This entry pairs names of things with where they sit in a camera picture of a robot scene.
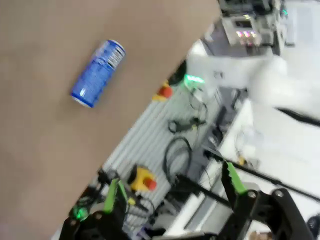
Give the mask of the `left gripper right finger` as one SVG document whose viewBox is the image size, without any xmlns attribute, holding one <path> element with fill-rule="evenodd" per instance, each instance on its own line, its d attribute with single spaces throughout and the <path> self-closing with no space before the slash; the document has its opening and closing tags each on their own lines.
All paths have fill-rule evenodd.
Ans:
<svg viewBox="0 0 320 240">
<path fill-rule="evenodd" d="M 252 221 L 269 227 L 274 240 L 313 240 L 297 205 L 285 188 L 271 194 L 248 189 L 242 183 L 234 165 L 223 162 L 222 185 L 232 214 L 219 233 L 221 240 L 242 240 Z"/>
</svg>

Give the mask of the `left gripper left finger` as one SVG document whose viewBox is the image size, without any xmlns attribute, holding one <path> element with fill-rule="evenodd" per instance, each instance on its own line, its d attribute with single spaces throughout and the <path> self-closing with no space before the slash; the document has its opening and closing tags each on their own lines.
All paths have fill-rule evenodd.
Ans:
<svg viewBox="0 0 320 240">
<path fill-rule="evenodd" d="M 76 205 L 64 221 L 60 240 L 127 240 L 123 231 L 128 209 L 125 187 L 118 178 L 111 181 L 103 208 L 93 213 Z"/>
</svg>

